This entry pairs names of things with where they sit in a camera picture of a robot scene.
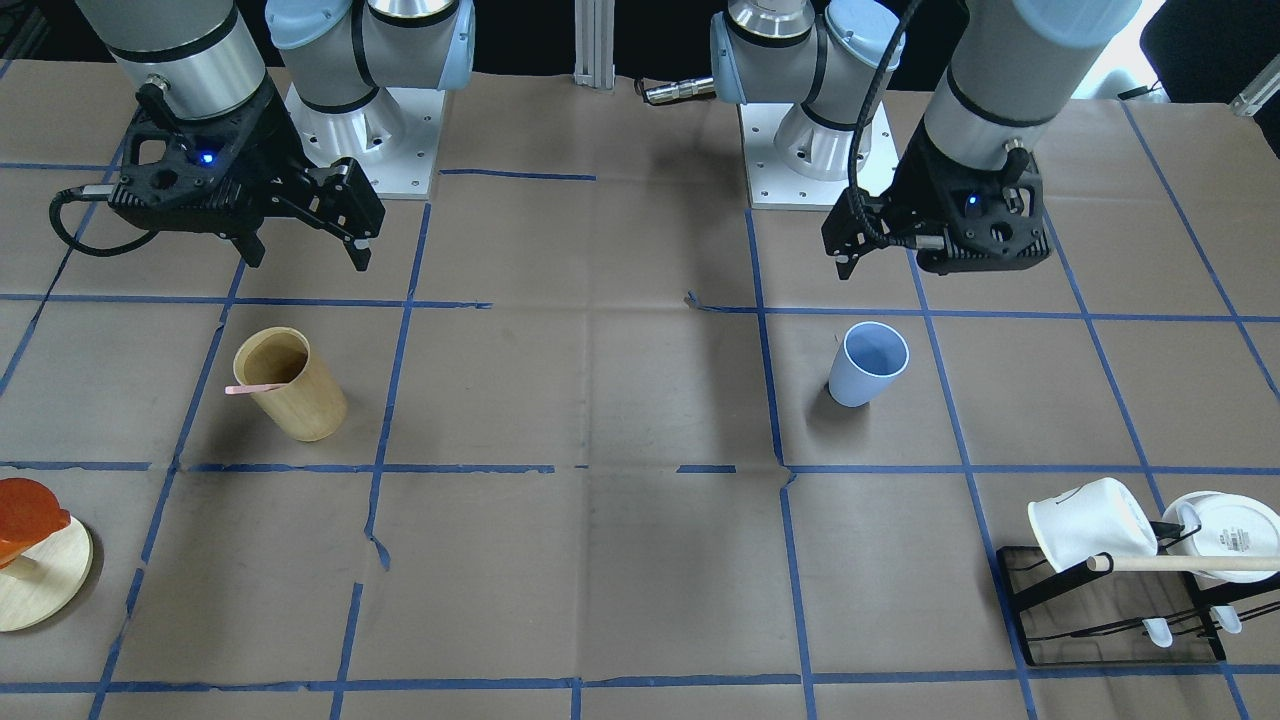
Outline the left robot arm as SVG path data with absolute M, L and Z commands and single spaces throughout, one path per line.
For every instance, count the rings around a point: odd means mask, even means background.
M 856 154 L 919 9 L 877 1 L 731 1 L 710 20 L 718 99 L 786 102 L 806 129 L 844 135 L 845 183 L 820 234 L 847 279 L 859 260 L 910 249 L 938 275 L 1015 272 L 1052 255 L 1034 149 L 1137 1 L 969 1 L 966 26 L 882 193 Z

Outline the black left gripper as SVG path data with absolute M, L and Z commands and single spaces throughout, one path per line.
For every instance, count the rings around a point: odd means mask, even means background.
M 996 169 L 973 169 L 919 128 L 881 196 L 847 190 L 845 205 L 831 208 L 822 224 L 826 254 L 841 281 L 861 258 L 891 246 L 913 250 L 916 265 L 937 275 L 1028 269 L 1053 252 L 1042 191 L 1029 150 L 1001 151 Z

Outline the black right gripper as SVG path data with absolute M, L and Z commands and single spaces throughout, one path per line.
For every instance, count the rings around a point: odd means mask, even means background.
M 125 158 L 109 208 L 147 231 L 219 234 L 247 266 L 266 249 L 257 229 L 289 217 L 337 237 L 357 272 L 369 268 L 370 243 L 385 208 L 355 158 L 315 167 L 293 131 L 270 76 L 239 106 L 206 119 L 182 119 L 169 86 L 148 77 L 125 132 Z

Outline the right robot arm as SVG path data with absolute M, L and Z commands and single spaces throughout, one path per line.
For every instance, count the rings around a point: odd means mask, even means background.
M 115 258 L 163 232 L 214 234 L 260 266 L 259 229 L 292 218 L 338 238 L 356 270 L 385 218 L 381 173 L 420 147 L 401 94 L 463 88 L 471 1 L 269 1 L 265 26 L 292 79 L 271 78 L 233 1 L 82 1 L 134 86 L 118 177 L 59 192 L 52 229 Z

